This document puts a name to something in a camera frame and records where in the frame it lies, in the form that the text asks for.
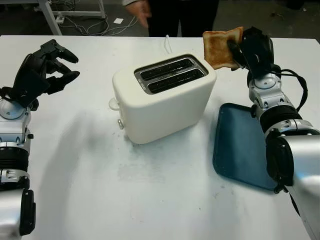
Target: slice of toast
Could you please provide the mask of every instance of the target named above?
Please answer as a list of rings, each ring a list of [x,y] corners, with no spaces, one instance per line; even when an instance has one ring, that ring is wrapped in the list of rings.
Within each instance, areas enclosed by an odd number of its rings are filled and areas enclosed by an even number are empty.
[[[239,26],[230,31],[205,31],[203,33],[204,59],[214,68],[222,67],[237,69],[227,41],[233,40],[237,44],[242,41],[244,27]]]

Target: robot finger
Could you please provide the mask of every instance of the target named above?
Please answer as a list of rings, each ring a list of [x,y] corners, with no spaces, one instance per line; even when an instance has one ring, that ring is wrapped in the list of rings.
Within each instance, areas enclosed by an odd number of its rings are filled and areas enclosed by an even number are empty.
[[[64,74],[62,77],[52,76],[47,78],[46,80],[50,84],[50,87],[45,92],[50,95],[62,91],[65,86],[75,80],[79,74],[80,72],[78,71],[70,71]]]
[[[79,61],[76,55],[74,55],[71,51],[69,51],[64,47],[63,47],[63,50],[61,50],[58,53],[58,57],[74,64],[76,64]]]
[[[71,70],[64,65],[63,63],[59,62],[58,60],[48,60],[46,63],[46,73],[53,74],[54,72],[58,72],[61,74],[67,74],[71,72]]]
[[[227,45],[232,53],[233,61],[235,61],[242,69],[247,67],[247,61],[241,52],[240,46],[232,40],[228,40]]]

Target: table leg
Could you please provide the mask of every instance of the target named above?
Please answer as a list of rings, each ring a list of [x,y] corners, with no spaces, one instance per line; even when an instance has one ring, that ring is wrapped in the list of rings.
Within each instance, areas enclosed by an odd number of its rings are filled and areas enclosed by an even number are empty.
[[[101,13],[101,18],[105,19],[106,14],[105,14],[105,7],[104,7],[103,0],[98,0],[98,4],[99,4],[100,13]]]
[[[52,13],[51,7],[47,0],[38,0],[39,7],[41,8],[44,17],[53,33],[53,35],[62,35],[54,14]]]

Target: toaster slot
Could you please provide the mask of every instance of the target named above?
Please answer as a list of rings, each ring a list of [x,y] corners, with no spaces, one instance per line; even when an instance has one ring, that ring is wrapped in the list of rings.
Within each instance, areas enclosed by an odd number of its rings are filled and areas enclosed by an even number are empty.
[[[186,71],[178,75],[174,75],[163,80],[150,83],[148,85],[148,88],[151,93],[156,94],[202,78],[203,76],[203,72],[201,72],[199,69],[192,69],[190,71]]]
[[[163,75],[167,75],[167,74],[179,71],[181,69],[192,67],[193,65],[194,65],[193,62],[190,59],[185,58],[185,59],[178,60],[163,66],[159,66],[150,70],[143,71],[140,73],[140,76],[144,81],[148,81]]]

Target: white toaster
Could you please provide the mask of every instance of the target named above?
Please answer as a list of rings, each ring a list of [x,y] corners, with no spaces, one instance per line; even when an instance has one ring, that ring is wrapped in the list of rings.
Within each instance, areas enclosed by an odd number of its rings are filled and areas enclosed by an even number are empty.
[[[216,78],[194,54],[167,55],[116,72],[109,107],[132,142],[149,143],[197,123]]]

